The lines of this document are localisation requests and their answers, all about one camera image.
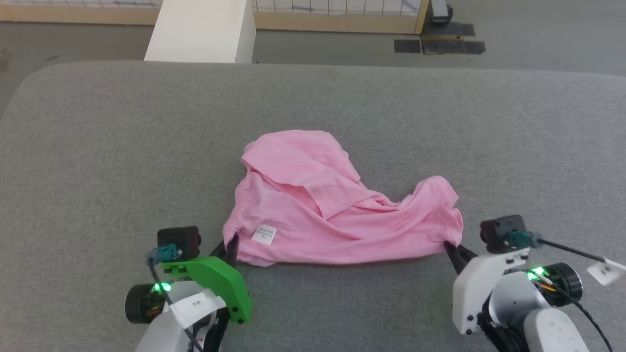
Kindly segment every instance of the cable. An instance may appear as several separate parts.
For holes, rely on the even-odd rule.
[[[600,329],[600,325],[598,325],[598,323],[596,323],[595,320],[593,320],[593,318],[591,317],[591,314],[589,314],[589,312],[585,308],[583,308],[583,305],[580,304],[575,299],[573,299],[569,294],[567,294],[562,289],[560,289],[560,288],[558,288],[556,286],[552,286],[552,287],[554,287],[554,289],[557,290],[560,294],[562,294],[563,296],[567,297],[576,307],[578,307],[580,309],[580,311],[587,317],[587,319],[589,319],[589,321],[591,322],[593,327],[598,331],[598,334],[600,334],[600,337],[602,338],[604,343],[607,344],[608,352],[613,352],[613,348],[611,347],[611,343],[608,342],[607,337],[604,336],[604,333],[602,332],[602,329]]]
[[[163,293],[163,296],[165,297],[165,301],[167,302],[167,304],[170,305],[170,309],[172,309],[172,305],[173,305],[172,299],[170,298],[170,295],[167,294],[167,291],[164,290],[163,286],[161,285],[161,280],[159,280],[158,275],[157,275],[157,271],[155,270],[155,266],[153,264],[154,263],[154,259],[152,257],[149,257],[147,262],[148,262],[148,267],[150,268],[150,273],[152,274],[152,278],[158,284],[158,287],[161,289],[161,292]],[[183,330],[184,330],[185,334],[187,334],[187,336],[189,337],[189,339],[191,340],[193,345],[198,349],[198,351],[199,352],[204,352],[204,349],[202,348],[202,346],[200,346],[200,343],[198,343],[198,340],[193,336],[192,332],[189,331],[189,328],[185,328]]]
[[[585,308],[583,308],[582,304],[580,304],[578,301],[573,299],[569,294],[567,294],[567,292],[555,286],[554,282],[552,282],[552,280],[550,280],[549,278],[541,274],[537,274],[537,273],[535,273],[535,275],[537,275],[537,277],[539,277],[543,282],[547,283],[550,287],[554,288],[554,290],[556,290],[559,294],[567,297],[570,300],[570,302],[572,302],[576,307],[578,307],[578,309],[580,309],[580,311],[587,317],[587,319],[589,319],[593,327],[598,331],[598,334],[600,334],[600,337],[602,338],[604,343],[607,344],[608,352],[613,352],[613,348],[611,347],[611,344],[608,342],[607,337],[604,336],[602,329],[600,329],[600,325],[598,325],[598,323],[596,323],[595,320],[593,320],[593,318],[591,317],[591,314],[589,314],[589,312]]]
[[[556,292],[557,291],[554,288],[548,286],[548,284],[541,283],[541,284],[539,284],[539,286],[541,286],[541,288],[546,289],[546,290],[551,291],[551,292]]]
[[[571,247],[568,247],[568,246],[563,246],[562,244],[546,241],[545,239],[537,239],[537,242],[543,243],[543,244],[545,244],[547,246],[550,246],[550,247],[559,248],[559,249],[562,249],[562,250],[567,251],[567,252],[578,254],[579,256],[587,257],[589,259],[593,259],[594,261],[598,261],[598,262],[603,262],[604,263],[604,258],[603,257],[598,257],[598,256],[595,256],[593,254],[589,254],[587,252],[579,251],[578,249],[574,249],[574,248],[571,248]]]

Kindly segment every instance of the gray fabric surface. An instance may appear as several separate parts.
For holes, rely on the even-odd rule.
[[[463,243],[522,214],[557,242],[626,261],[626,79],[532,71],[75,63],[30,76],[0,120],[1,351],[132,351],[129,288],[149,282],[158,229],[220,240],[243,147],[294,128],[332,133],[362,181],[393,200],[446,177]],[[625,351],[626,280],[583,304]],[[451,322],[448,258],[347,267],[239,266],[254,301],[229,351],[493,351]],[[590,350],[605,347],[575,308]]]

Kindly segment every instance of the white label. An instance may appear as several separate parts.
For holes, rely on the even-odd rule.
[[[185,329],[225,306],[226,302],[221,297],[216,297],[213,292],[206,289],[193,296],[181,299],[172,304],[170,309],[174,313],[176,321]]]
[[[609,285],[611,282],[617,280],[622,275],[622,271],[610,264],[598,262],[587,268],[587,271],[593,276],[602,286]]]
[[[254,232],[254,235],[252,235],[252,240],[261,242],[264,244],[272,244],[272,241],[274,240],[275,235],[276,235],[275,227],[261,225]]]

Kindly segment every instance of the pink shirt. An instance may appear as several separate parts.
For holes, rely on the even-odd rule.
[[[461,242],[458,196],[448,181],[430,177],[391,202],[361,183],[327,132],[261,136],[242,161],[248,173],[223,229],[225,242],[239,234],[241,261],[355,264],[427,256],[443,251],[444,241]],[[271,244],[252,239],[261,225],[276,228]]]

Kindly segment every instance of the green bracket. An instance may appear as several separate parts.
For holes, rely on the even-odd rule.
[[[230,320],[238,323],[250,321],[252,300],[245,288],[244,279],[232,266],[218,257],[198,257],[184,262],[162,262],[171,269],[173,277],[190,277],[205,289],[210,289],[225,302]]]

